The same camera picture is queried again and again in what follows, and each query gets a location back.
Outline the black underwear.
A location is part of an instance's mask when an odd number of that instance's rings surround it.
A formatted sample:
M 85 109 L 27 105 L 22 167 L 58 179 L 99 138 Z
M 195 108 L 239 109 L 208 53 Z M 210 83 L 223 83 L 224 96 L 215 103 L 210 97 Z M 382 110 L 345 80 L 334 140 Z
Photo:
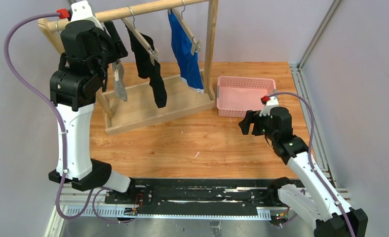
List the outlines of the black underwear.
M 158 61 L 155 61 L 154 65 L 151 63 L 149 53 L 136 39 L 132 31 L 128 27 L 126 28 L 130 38 L 131 50 L 134 52 L 135 56 L 138 77 L 150 79 L 149 85 L 153 90 L 156 106 L 158 108 L 163 108 L 167 103 L 167 92 L 160 74 L 160 63 Z

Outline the wooden hanger of black underwear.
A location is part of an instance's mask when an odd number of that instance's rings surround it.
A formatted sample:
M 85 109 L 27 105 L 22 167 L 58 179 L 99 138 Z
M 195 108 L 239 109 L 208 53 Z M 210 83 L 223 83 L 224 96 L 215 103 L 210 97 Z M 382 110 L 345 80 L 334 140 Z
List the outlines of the wooden hanger of black underwear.
M 133 21 L 130 23 L 130 21 L 126 18 L 122 18 L 122 22 L 126 25 L 126 27 L 133 33 L 134 37 L 137 39 L 137 41 L 141 44 L 141 46 L 146 50 L 150 57 L 150 61 L 152 65 L 155 65 L 155 61 L 158 59 L 158 50 L 154 47 L 151 47 L 149 42 L 145 39 L 145 37 L 136 29 L 135 27 L 135 15 L 130 6 L 127 6 L 131 12 Z

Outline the grey underwear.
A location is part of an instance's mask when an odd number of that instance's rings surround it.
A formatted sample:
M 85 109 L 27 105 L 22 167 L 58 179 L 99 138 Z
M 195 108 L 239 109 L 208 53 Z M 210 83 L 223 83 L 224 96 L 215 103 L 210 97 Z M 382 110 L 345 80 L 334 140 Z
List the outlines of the grey underwear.
M 116 62 L 112 63 L 112 70 L 114 75 L 114 93 L 115 96 L 124 101 L 127 102 L 128 96 L 124 84 L 124 67 L 121 63 L 121 60 L 118 59 Z

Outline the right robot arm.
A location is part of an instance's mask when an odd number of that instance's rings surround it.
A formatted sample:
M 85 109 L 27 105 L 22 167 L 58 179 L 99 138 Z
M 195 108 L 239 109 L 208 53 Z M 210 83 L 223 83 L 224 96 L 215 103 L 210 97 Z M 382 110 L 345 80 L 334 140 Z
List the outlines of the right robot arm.
M 287 108 L 274 107 L 268 113 L 249 110 L 239 122 L 242 134 L 263 135 L 274 153 L 298 176 L 310 197 L 302 194 L 286 177 L 275 179 L 268 190 L 272 202 L 288 205 L 313 229 L 315 237 L 363 237 L 368 216 L 353 208 L 333 187 L 317 166 L 305 141 L 293 133 Z

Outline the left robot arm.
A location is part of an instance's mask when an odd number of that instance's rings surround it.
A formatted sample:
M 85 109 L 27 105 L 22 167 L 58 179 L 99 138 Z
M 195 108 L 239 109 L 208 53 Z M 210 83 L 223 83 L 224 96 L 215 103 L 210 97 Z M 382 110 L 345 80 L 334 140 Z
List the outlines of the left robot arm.
M 90 157 L 89 135 L 96 92 L 107 86 L 108 67 L 128 55 L 112 21 L 97 27 L 90 20 L 69 23 L 61 32 L 64 52 L 50 78 L 50 101 L 61 115 L 67 155 L 60 155 L 49 180 L 71 183 L 79 191 L 105 187 L 123 202 L 136 197 L 135 180 L 115 172 L 109 163 Z

